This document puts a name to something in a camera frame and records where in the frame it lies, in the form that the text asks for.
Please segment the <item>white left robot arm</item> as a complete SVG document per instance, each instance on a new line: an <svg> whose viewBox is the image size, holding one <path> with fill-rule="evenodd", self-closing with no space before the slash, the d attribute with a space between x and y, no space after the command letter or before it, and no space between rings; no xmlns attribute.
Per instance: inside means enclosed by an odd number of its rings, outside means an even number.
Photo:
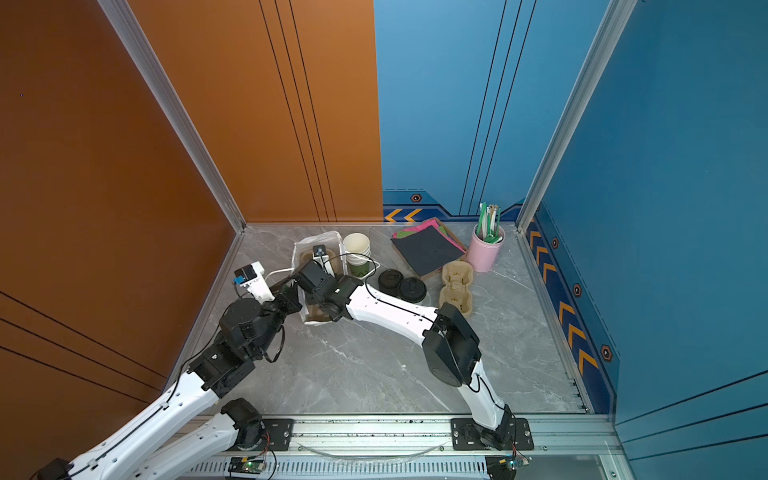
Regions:
<svg viewBox="0 0 768 480"><path fill-rule="evenodd" d="M243 398L227 402L211 419L180 439L174 434L217 404L249 375L286 317L300 310L297 288L278 286L271 297L232 303L220 331L182 364L176 379L117 432L73 460L56 458L37 479L176 479L201 461L230 448L268 450L272 435L262 415Z"/></svg>

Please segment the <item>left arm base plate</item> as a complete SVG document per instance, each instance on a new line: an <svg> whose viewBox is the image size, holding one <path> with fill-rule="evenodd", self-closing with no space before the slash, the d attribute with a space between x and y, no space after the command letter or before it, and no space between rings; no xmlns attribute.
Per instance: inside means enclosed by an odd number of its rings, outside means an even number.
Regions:
<svg viewBox="0 0 768 480"><path fill-rule="evenodd" d="M245 428L226 452L285 452L293 437L294 420L291 418L267 418Z"/></svg>

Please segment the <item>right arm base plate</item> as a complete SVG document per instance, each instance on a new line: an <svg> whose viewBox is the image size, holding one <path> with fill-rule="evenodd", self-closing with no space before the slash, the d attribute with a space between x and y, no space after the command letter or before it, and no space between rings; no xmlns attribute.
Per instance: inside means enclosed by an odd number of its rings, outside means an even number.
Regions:
<svg viewBox="0 0 768 480"><path fill-rule="evenodd" d="M535 449L533 434L525 418L512 418L497 430L476 424L471 418L450 420L451 439L456 451L522 451Z"/></svg>

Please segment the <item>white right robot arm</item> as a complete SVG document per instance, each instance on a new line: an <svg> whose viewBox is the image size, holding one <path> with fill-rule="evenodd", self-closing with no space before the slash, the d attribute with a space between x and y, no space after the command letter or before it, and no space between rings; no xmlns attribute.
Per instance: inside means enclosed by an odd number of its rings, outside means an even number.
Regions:
<svg viewBox="0 0 768 480"><path fill-rule="evenodd" d="M512 411L492 387L479 337L457 307L411 304L364 280L331 275L316 260L294 270L291 280L332 320L371 323L420 346L432 375L459 391L482 444L496 450L512 446Z"/></svg>

